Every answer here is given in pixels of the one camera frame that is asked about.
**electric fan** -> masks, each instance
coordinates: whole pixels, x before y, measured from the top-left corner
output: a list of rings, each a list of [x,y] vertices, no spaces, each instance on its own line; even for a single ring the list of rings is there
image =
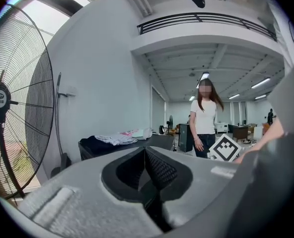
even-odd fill
[[[0,196],[24,196],[43,160],[53,112],[46,45],[31,18],[7,4],[0,13]]]

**black computer tower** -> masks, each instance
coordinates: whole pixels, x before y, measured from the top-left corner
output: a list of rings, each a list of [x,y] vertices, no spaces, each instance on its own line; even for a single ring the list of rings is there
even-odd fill
[[[180,124],[180,150],[190,152],[193,147],[193,137],[189,124]]]

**white t-shirt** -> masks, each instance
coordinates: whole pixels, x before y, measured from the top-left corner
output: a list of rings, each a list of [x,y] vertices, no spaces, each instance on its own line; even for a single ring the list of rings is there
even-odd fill
[[[191,104],[191,112],[196,113],[196,132],[197,134],[215,134],[215,117],[217,105],[213,101],[202,101],[202,111],[198,105],[198,100]]]

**person in background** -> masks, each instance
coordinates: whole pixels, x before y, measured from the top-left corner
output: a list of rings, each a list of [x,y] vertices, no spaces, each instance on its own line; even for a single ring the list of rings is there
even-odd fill
[[[224,110],[221,98],[212,82],[208,78],[201,80],[198,99],[192,102],[190,111],[190,130],[197,157],[207,158],[209,148],[216,142],[214,120],[217,104]]]
[[[267,115],[267,123],[269,125],[272,125],[273,123],[273,109],[271,109],[269,112],[268,112],[268,115]]]

